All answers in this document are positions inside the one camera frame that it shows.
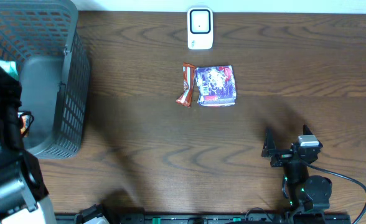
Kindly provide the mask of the green wet wipes pack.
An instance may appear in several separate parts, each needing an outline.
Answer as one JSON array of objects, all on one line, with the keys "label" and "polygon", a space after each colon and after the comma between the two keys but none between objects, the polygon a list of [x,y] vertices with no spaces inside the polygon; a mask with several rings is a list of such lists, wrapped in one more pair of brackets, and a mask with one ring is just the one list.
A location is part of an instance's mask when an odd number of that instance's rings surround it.
[{"label": "green wet wipes pack", "polygon": [[19,80],[17,64],[15,61],[0,60],[0,67],[15,80]]}]

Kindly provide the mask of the purple snack bag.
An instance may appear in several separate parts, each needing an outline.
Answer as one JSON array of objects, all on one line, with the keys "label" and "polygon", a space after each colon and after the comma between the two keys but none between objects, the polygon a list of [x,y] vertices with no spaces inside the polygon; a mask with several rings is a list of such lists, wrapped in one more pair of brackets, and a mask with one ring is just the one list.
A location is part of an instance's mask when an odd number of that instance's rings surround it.
[{"label": "purple snack bag", "polygon": [[224,107],[235,104],[237,89],[231,65],[196,68],[195,78],[199,89],[199,105]]}]

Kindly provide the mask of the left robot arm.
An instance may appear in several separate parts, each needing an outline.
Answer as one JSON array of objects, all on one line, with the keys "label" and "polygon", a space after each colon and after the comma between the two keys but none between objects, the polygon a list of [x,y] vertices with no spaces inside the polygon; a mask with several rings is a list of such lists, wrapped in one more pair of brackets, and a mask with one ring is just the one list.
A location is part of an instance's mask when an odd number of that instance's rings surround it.
[{"label": "left robot arm", "polygon": [[25,150],[22,87],[0,66],[0,223],[56,222],[38,159]]}]

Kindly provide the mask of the red-brown snack bar wrapper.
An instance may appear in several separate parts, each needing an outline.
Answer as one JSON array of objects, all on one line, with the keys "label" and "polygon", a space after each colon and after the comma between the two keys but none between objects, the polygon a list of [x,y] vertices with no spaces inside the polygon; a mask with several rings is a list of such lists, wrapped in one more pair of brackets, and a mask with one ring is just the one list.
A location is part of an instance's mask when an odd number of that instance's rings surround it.
[{"label": "red-brown snack bar wrapper", "polygon": [[184,91],[183,94],[181,94],[181,96],[176,99],[176,103],[185,107],[190,107],[194,90],[196,66],[189,63],[184,63],[182,68],[184,77]]}]

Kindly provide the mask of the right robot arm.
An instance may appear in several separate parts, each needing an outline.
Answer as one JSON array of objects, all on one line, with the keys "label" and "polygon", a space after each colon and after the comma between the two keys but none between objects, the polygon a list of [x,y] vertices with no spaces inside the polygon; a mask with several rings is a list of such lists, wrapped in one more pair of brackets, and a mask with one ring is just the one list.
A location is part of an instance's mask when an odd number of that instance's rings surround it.
[{"label": "right robot arm", "polygon": [[285,223],[325,223],[324,210],[330,207],[332,182],[320,175],[309,175],[308,167],[318,159],[323,145],[304,125],[302,135],[289,149],[276,147],[271,129],[261,152],[270,159],[271,167],[282,167],[283,196],[291,202],[291,209],[284,212]]}]

